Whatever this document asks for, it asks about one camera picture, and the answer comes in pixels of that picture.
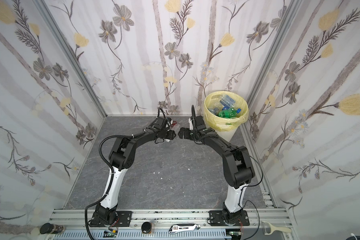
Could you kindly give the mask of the crushed clear bottle back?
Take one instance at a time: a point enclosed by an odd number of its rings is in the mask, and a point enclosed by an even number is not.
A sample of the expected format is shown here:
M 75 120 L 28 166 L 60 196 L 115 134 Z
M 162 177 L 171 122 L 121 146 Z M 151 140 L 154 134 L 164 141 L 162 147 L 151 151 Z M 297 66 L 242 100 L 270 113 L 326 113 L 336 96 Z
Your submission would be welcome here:
M 181 128 L 181 125 L 180 125 L 178 122 L 173 121 L 173 123 L 171 124 L 170 130 L 172 130 L 172 131 L 174 131 L 176 134 L 178 134 L 179 131 L 180 131 L 180 128 Z

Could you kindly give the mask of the green bottle yellow cap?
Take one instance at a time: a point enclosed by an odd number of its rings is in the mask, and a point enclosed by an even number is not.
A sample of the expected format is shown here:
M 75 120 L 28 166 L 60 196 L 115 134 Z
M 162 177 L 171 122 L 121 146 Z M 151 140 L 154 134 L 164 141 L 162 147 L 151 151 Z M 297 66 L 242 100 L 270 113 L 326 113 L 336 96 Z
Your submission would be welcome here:
M 212 113 L 215 116 L 218 116 L 219 112 L 220 112 L 219 108 L 210 108 L 208 110 L 209 110 L 210 113 Z
M 227 118 L 227 119 L 235 118 L 237 116 L 237 111 L 234 108 L 222 110 L 218 113 L 218 116 L 220 118 Z

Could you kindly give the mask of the soda water clear bottle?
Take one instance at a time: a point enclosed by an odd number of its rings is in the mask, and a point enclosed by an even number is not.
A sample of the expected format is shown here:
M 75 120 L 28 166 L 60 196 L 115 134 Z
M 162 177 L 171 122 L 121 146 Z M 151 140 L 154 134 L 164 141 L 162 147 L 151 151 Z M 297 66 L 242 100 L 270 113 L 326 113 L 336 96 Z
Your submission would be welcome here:
M 223 106 L 222 110 L 228 110 L 236 107 L 236 101 L 229 95 L 225 94 L 220 99 L 220 104 Z

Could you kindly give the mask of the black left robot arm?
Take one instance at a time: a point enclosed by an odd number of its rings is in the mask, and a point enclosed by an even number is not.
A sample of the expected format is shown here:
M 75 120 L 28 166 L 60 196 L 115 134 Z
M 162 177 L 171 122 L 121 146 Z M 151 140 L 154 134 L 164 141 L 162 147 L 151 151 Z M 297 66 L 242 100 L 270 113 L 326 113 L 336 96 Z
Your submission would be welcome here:
M 110 169 L 106 188 L 100 200 L 85 207 L 85 227 L 115 226 L 120 219 L 117 213 L 119 192 L 124 176 L 135 161 L 137 148 L 148 143 L 169 142 L 176 137 L 171 130 L 173 120 L 156 117 L 141 133 L 112 135 L 101 141 L 99 155 Z

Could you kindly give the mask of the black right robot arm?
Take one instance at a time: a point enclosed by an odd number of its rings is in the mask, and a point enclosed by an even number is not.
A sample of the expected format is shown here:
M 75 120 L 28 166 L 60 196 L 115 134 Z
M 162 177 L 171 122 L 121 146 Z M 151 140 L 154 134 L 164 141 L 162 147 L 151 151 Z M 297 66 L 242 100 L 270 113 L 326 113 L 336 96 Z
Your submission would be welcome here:
M 222 157 L 223 174 L 229 185 L 222 217 L 226 224 L 233 225 L 243 214 L 244 194 L 256 175 L 248 149 L 229 143 L 207 128 L 202 116 L 190 117 L 189 124 L 189 128 L 180 129 L 179 137 L 206 145 Z

